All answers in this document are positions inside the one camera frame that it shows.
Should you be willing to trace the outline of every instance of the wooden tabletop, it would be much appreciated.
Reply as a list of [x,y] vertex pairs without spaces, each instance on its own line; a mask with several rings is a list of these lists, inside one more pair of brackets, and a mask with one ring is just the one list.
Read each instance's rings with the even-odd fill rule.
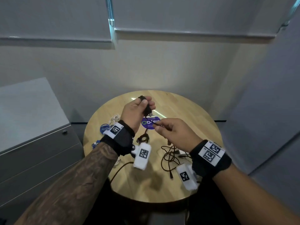
[[[88,121],[84,132],[83,148],[85,155],[92,151],[92,143],[102,138],[99,131],[100,126],[108,123],[115,114],[121,115],[124,105],[140,95],[152,96],[152,100],[155,101],[156,105],[156,110],[152,112],[153,115],[158,116],[160,119],[181,118],[202,139],[210,139],[223,146],[222,137],[216,123],[200,106],[174,93],[145,90],[117,96],[96,110]],[[135,144],[136,139],[144,132],[145,128],[141,125],[133,141]],[[165,151],[160,147],[167,145],[167,140],[156,133],[155,130],[148,130],[147,133],[150,138],[148,143],[151,145],[152,151],[146,170],[133,168],[132,164],[124,166],[112,181],[112,189],[127,198],[149,203],[173,202],[190,196],[191,192],[184,188],[176,170],[172,171],[174,178],[171,180],[169,172],[161,168],[161,159]],[[120,163],[109,174],[110,179],[123,164],[134,161],[131,155],[120,156],[120,158]],[[180,158],[179,160],[180,163],[191,163],[190,159]],[[163,161],[163,166],[165,169],[168,168],[167,161]],[[171,168],[175,166],[175,163],[170,163]]]

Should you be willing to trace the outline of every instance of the tattoo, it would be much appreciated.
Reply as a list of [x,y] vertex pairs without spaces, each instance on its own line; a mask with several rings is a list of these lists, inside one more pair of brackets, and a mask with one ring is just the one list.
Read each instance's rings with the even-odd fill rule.
[[43,192],[15,224],[83,224],[118,155],[105,143]]

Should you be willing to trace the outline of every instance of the hand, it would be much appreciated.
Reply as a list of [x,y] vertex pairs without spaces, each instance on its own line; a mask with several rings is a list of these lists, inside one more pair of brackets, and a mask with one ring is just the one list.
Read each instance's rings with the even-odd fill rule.
[[127,103],[122,111],[121,120],[123,120],[130,128],[133,129],[134,133],[137,133],[141,125],[142,118],[144,117],[143,112],[149,104],[150,109],[155,109],[155,102],[152,101],[151,96],[145,96],[145,100],[141,101],[140,98]]
[[163,118],[156,123],[163,127],[153,125],[155,131],[168,139],[168,145],[172,143],[182,151],[190,152],[202,141],[202,139],[179,118]]

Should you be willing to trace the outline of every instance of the coiled blue cable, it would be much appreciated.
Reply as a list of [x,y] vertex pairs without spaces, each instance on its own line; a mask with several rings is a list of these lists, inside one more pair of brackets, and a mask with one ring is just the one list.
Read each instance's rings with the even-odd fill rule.
[[103,135],[104,131],[109,129],[110,128],[110,125],[108,124],[103,124],[100,126],[100,133]]

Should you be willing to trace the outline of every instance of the person's right hand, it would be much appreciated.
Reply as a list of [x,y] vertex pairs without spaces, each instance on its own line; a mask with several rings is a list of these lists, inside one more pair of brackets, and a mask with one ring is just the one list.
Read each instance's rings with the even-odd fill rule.
[[190,152],[202,139],[181,119],[179,118],[163,118],[156,122],[161,126],[153,125],[155,131],[168,139],[178,149]]

